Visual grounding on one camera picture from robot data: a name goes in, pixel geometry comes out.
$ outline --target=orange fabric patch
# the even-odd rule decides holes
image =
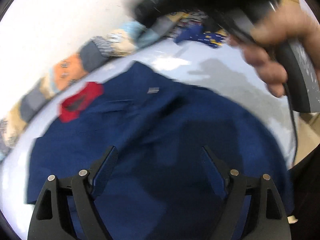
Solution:
[[[81,58],[77,53],[55,65],[53,72],[54,83],[60,91],[88,74],[88,72],[83,69]]]

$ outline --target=white table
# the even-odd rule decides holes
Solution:
[[[0,116],[31,88],[44,68],[73,53],[90,37],[108,33],[127,19],[118,6],[121,0],[41,1],[15,0],[0,22],[0,68],[4,72],[0,79],[0,102],[7,102],[5,106],[1,104]],[[300,2],[311,12],[304,0]],[[287,100],[269,94],[254,69],[242,60],[240,51],[227,45],[211,49],[192,41],[177,45],[167,39],[106,64],[57,96],[31,122],[17,147],[0,166],[0,209],[22,240],[27,239],[33,211],[33,206],[24,204],[24,199],[28,160],[35,138],[42,136],[57,117],[57,105],[65,97],[81,89],[86,81],[105,82],[125,71],[133,60],[238,102],[270,129],[288,163],[291,162],[294,141]]]

